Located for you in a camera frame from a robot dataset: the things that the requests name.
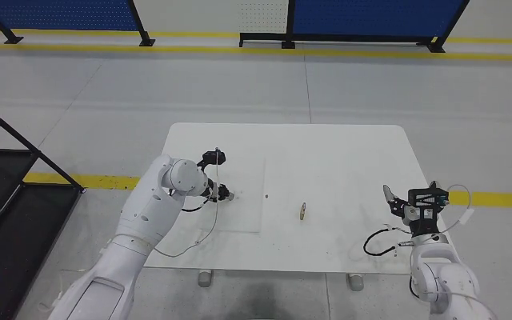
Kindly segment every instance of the blue partition panel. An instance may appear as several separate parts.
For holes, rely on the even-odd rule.
[[[463,0],[296,0],[294,34],[437,37]]]
[[[11,29],[137,30],[126,0],[0,0]]]

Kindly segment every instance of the black cable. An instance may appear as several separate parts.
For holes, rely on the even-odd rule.
[[[411,275],[409,278],[409,291],[412,293],[413,296],[419,299],[419,296],[414,293],[413,291],[413,276]]]
[[[371,255],[373,257],[380,257],[384,254],[387,254],[388,252],[392,251],[392,250],[395,250],[396,249],[396,246],[392,246],[391,248],[387,249],[387,250],[384,250],[383,252],[379,252],[378,254],[374,254],[374,253],[371,253],[371,252],[368,252],[368,250],[366,250],[366,245],[368,244],[368,242],[374,237],[376,236],[377,234],[380,234],[382,232],[386,232],[386,231],[391,231],[389,229],[382,229],[382,230],[379,230],[377,232],[375,232],[374,234],[372,234],[371,236],[368,237],[368,239],[365,241],[365,244],[362,246],[362,249],[366,252],[366,254],[368,255]]]
[[[185,212],[194,212],[194,211],[197,211],[199,209],[202,208],[202,206],[204,206],[207,202],[208,202],[209,199],[205,200],[201,206],[198,206],[197,208],[194,208],[194,209],[182,209],[182,211],[185,211]]]

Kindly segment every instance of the black metal stand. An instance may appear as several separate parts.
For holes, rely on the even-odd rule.
[[[435,42],[429,43],[426,46],[427,48],[429,48],[430,52],[433,52],[436,54],[444,54],[445,53],[442,46],[445,44],[451,31],[454,29],[458,20],[462,16],[462,13],[466,9],[468,3],[470,3],[470,0],[464,0],[464,2],[462,2],[461,6],[457,9],[457,12],[455,13],[455,15],[452,17],[450,24],[448,25],[448,27],[445,30],[445,33],[441,37],[438,37]]]
[[[144,30],[144,26],[142,25],[141,18],[138,16],[137,8],[135,7],[134,0],[126,0],[128,2],[128,6],[130,7],[131,14],[134,16],[135,24],[137,25],[137,30],[141,35],[142,41],[139,46],[153,46],[155,40],[150,38],[150,35],[147,31]]]
[[[6,36],[7,41],[4,43],[7,45],[15,45],[23,39],[23,37],[17,37],[16,34],[14,34],[11,29],[4,26],[2,22],[0,22],[0,31]]]
[[[14,319],[85,189],[0,118],[28,150],[0,149],[0,319]],[[23,179],[41,159],[70,184]]]
[[[295,49],[294,38],[295,21],[295,0],[288,2],[288,15],[286,16],[286,36],[285,41],[281,42],[281,49]]]
[[[238,46],[243,47],[245,40],[273,40],[281,41],[281,48],[295,49],[295,41],[312,42],[412,42],[418,46],[426,46],[430,52],[444,53],[442,46],[450,35],[452,29],[460,19],[464,9],[470,0],[464,0],[457,12],[450,21],[445,33],[438,37],[435,42],[434,37],[415,37],[415,36],[386,36],[386,35],[359,35],[359,34],[294,34],[294,16],[295,0],[290,0],[288,4],[288,16],[286,18],[285,34],[269,33],[240,33],[240,42]]]

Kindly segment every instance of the table leg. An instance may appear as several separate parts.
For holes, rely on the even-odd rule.
[[[201,288],[211,286],[211,279],[214,276],[213,270],[200,270],[198,276],[198,284]]]
[[[361,291],[365,287],[362,274],[346,274],[346,282],[352,291]]]

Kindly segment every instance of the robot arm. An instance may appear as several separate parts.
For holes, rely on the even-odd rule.
[[[58,300],[50,320],[126,319],[137,277],[150,252],[173,227],[185,197],[203,196],[212,202],[233,198],[203,172],[206,165],[225,160],[219,149],[205,153],[197,165],[168,155],[156,158],[126,200],[112,242]]]
[[[409,190],[408,201],[396,197],[388,186],[384,195],[391,213],[410,228],[411,241],[398,245],[414,247],[411,274],[418,297],[430,302],[430,320],[497,320],[478,300],[480,287],[473,271],[438,230],[438,214],[449,203],[448,192],[432,182],[428,188]],[[432,258],[444,260],[433,262]]]

